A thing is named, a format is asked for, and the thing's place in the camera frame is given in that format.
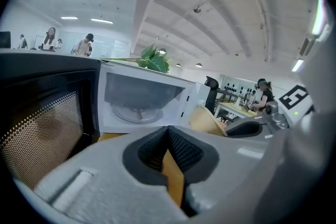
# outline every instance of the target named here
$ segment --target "ceiling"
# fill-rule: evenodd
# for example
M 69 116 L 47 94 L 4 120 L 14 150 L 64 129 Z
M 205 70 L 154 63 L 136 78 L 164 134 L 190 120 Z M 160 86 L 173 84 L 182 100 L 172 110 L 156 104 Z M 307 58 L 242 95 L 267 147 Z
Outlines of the ceiling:
M 165 48 L 171 65 L 225 73 L 222 62 L 267 63 L 290 71 L 313 28 L 318 0 L 21 0 L 62 25 L 106 27 L 128 35 L 135 55 Z M 199 7 L 200 13 L 193 10 Z M 77 21 L 61 20 L 77 16 Z
M 151 0 L 133 43 L 155 43 L 182 67 L 213 69 L 214 59 L 238 57 L 290 70 L 316 7 L 317 0 Z

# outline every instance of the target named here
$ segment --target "table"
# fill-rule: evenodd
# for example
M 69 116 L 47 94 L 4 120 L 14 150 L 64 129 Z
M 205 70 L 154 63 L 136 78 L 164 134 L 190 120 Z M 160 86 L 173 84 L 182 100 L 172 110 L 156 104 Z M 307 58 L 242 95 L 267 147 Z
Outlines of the table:
M 219 114 L 219 111 L 220 109 L 224 109 L 232 114 L 235 114 L 237 115 L 238 117 L 240 118 L 247 118 L 247 117 L 253 117 L 253 116 L 256 116 L 257 113 L 256 112 L 252 112 L 252 111 L 244 111 L 242 108 L 242 110 L 234 107 L 235 106 L 235 103 L 219 103 L 218 106 L 217 106 L 217 109 L 216 109 L 216 112 L 215 112 L 215 118 L 217 118 L 218 114 Z

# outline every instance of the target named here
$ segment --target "ceiling light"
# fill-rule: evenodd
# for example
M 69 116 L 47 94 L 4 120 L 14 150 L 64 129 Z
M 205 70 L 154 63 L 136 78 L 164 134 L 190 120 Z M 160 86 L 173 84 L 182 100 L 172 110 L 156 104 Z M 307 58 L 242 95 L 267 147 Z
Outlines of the ceiling light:
M 63 20 L 77 20 L 77 17 L 61 17 Z
M 167 52 L 167 51 L 166 51 L 165 49 L 159 49 L 159 53 L 160 53 L 160 54 L 166 54 L 166 52 Z
M 324 24 L 323 0 L 319 0 L 312 34 L 317 36 L 320 35 L 323 30 L 323 24 Z
M 201 12 L 200 6 L 194 8 L 194 13 L 200 13 L 200 12 Z
M 91 19 L 91 20 L 93 20 L 94 22 L 113 24 L 113 22 L 110 20 L 99 20 L 99 19 Z
M 299 59 L 299 60 L 297 61 L 296 65 L 293 67 L 292 72 L 296 72 L 296 71 L 298 71 L 298 69 L 299 69 L 300 66 L 303 64 L 303 62 L 304 62 L 303 60 Z

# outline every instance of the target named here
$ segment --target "person wearing black cap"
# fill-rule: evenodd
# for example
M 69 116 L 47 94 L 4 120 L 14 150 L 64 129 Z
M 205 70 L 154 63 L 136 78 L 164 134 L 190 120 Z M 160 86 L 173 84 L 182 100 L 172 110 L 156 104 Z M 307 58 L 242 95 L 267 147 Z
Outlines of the person wearing black cap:
M 267 82 L 265 79 L 259 79 L 258 88 L 263 92 L 261 102 L 258 104 L 253 104 L 251 107 L 258 109 L 258 111 L 262 111 L 265 108 L 267 102 L 274 100 L 274 96 L 272 93 L 271 82 Z
M 89 56 L 89 53 L 90 53 L 90 43 L 89 42 L 93 42 L 93 34 L 87 34 L 85 39 L 79 41 L 77 45 L 75 46 L 73 54 L 81 55 L 81 56 Z

